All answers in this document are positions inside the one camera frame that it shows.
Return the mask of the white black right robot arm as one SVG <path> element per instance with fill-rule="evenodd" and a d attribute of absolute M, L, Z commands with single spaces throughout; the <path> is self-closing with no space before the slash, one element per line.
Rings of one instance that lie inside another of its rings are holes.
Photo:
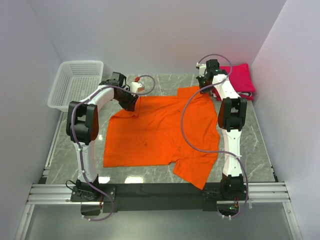
<path fill-rule="evenodd" d="M 218 113 L 218 126 L 222 130 L 224 140 L 224 167 L 222 178 L 239 178 L 243 175 L 238 159 L 242 129 L 246 121 L 247 100 L 235 91 L 227 71 L 220 68 L 217 59 L 207 60 L 205 64 L 197 63 L 199 87 L 213 84 L 221 98 Z"/>

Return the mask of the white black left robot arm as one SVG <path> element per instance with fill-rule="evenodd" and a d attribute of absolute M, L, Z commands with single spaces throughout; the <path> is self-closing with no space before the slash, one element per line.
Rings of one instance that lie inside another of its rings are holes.
<path fill-rule="evenodd" d="M 117 100 L 124 110 L 133 112 L 139 98 L 137 93 L 144 90 L 139 77 L 129 85 L 126 80 L 127 77 L 122 73 L 113 72 L 111 77 L 103 80 L 89 96 L 82 100 L 73 100 L 68 105 L 66 134 L 76 150 L 77 180 L 88 183 L 82 189 L 82 195 L 88 201 L 94 201 L 100 195 L 100 188 L 94 185 L 98 179 L 94 145 L 99 133 L 99 110 L 108 102 Z"/>

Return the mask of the orange t-shirt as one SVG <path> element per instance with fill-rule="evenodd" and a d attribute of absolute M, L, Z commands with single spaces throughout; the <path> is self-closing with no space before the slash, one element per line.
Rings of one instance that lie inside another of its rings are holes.
<path fill-rule="evenodd" d="M 203 189 L 218 154 L 217 113 L 196 86 L 174 96 L 142 96 L 133 112 L 108 122 L 103 166 L 141 167 L 174 163 L 173 173 Z"/>

